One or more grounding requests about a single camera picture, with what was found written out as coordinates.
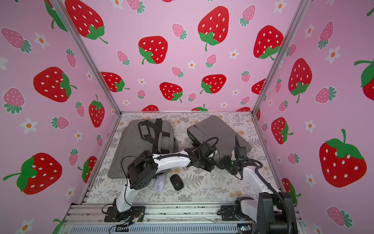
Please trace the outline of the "grey laptop sleeve bag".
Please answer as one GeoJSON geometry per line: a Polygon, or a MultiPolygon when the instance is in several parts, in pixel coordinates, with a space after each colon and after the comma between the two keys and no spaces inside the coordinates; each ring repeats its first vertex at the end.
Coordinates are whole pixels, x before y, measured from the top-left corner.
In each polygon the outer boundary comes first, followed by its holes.
{"type": "Polygon", "coordinates": [[[202,144],[211,137],[218,137],[219,142],[216,144],[217,151],[213,159],[219,161],[224,156],[231,156],[235,147],[235,136],[238,138],[239,145],[245,147],[249,153],[252,146],[218,116],[210,116],[202,122],[195,124],[187,129],[188,136],[196,144],[202,144]]]}

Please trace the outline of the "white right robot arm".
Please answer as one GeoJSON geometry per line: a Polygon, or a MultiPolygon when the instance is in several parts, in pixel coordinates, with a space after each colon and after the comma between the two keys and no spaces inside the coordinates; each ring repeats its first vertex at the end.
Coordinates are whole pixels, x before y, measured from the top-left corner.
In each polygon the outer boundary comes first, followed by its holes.
{"type": "Polygon", "coordinates": [[[240,175],[240,180],[249,183],[258,200],[251,197],[236,198],[232,206],[222,206],[217,212],[222,220],[252,221],[249,231],[242,228],[244,234],[297,234],[298,226],[294,201],[287,193],[274,188],[259,173],[263,164],[257,160],[240,157],[232,160],[225,156],[219,161],[221,168],[230,174],[240,175]]]}

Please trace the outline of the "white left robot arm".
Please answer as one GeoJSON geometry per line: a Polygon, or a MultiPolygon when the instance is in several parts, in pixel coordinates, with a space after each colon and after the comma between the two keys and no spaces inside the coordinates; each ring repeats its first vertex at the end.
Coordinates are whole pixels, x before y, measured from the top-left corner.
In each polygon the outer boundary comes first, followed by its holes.
{"type": "Polygon", "coordinates": [[[127,167],[125,186],[113,202],[115,214],[129,212],[138,191],[147,187],[157,174],[173,168],[190,166],[210,170],[216,162],[214,159],[216,155],[218,155],[218,150],[214,147],[186,148],[177,153],[163,155],[144,151],[127,167]]]}

